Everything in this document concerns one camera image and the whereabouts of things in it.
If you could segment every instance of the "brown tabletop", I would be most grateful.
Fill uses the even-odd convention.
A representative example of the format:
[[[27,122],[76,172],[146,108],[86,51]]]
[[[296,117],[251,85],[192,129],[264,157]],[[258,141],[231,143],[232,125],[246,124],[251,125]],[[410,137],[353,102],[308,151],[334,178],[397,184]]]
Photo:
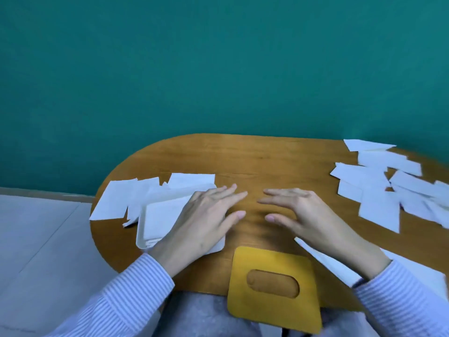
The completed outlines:
[[[423,179],[449,183],[449,170],[434,160],[401,149],[423,166]],[[264,188],[302,188],[315,191],[362,237],[387,249],[449,275],[449,230],[401,210],[401,233],[397,234],[358,216],[359,204],[337,195],[339,180],[329,173],[335,162],[357,164],[357,153],[349,152],[343,141],[194,134],[159,141],[129,156],[104,180],[92,209],[112,180],[160,177],[168,181],[172,172],[216,174],[216,185],[236,183],[248,197],[232,211],[244,209],[245,218],[226,235],[221,252],[203,256],[175,277],[176,289],[227,295],[232,257],[238,246],[252,246],[284,253],[309,256],[317,278],[322,306],[359,307],[350,289],[295,243],[286,229],[270,225],[264,216],[270,212],[292,213],[256,203]],[[387,176],[394,173],[390,169]],[[122,272],[140,255],[136,246],[136,226],[124,229],[125,219],[91,221],[93,240],[109,265]],[[288,296],[297,293],[297,284],[288,277],[262,272],[248,276],[252,288],[269,288]]]

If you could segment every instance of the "handle cutout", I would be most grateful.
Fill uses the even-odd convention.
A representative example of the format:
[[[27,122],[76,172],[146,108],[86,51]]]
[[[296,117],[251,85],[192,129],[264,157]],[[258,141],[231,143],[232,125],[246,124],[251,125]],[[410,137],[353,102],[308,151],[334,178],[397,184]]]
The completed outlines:
[[[289,275],[251,270],[246,275],[246,283],[254,291],[291,299],[296,298],[300,294],[300,285],[294,277]]]

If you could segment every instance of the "striped sleeve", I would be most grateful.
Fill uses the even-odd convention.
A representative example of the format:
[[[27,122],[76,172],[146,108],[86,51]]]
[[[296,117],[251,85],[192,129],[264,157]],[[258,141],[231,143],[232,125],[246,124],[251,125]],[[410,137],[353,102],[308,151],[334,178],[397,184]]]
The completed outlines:
[[[174,287],[164,268],[143,254],[48,337],[132,337]]]
[[[388,336],[449,337],[449,303],[398,261],[354,292]]]

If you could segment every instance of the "tiled floor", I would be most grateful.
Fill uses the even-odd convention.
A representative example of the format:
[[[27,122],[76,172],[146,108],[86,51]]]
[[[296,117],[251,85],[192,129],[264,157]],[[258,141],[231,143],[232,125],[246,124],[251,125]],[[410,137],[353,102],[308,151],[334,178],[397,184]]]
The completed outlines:
[[[52,331],[115,277],[93,243],[90,207],[0,195],[0,337]]]

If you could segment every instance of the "yellow board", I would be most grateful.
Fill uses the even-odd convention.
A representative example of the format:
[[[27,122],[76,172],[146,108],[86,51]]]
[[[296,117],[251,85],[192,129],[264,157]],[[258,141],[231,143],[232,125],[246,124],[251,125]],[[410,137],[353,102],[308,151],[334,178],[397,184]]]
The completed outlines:
[[[298,282],[300,294],[296,298],[287,298],[255,291],[246,282],[246,275],[251,270],[289,275]],[[238,318],[319,333],[322,321],[310,260],[293,254],[238,247],[232,262],[228,310]]]

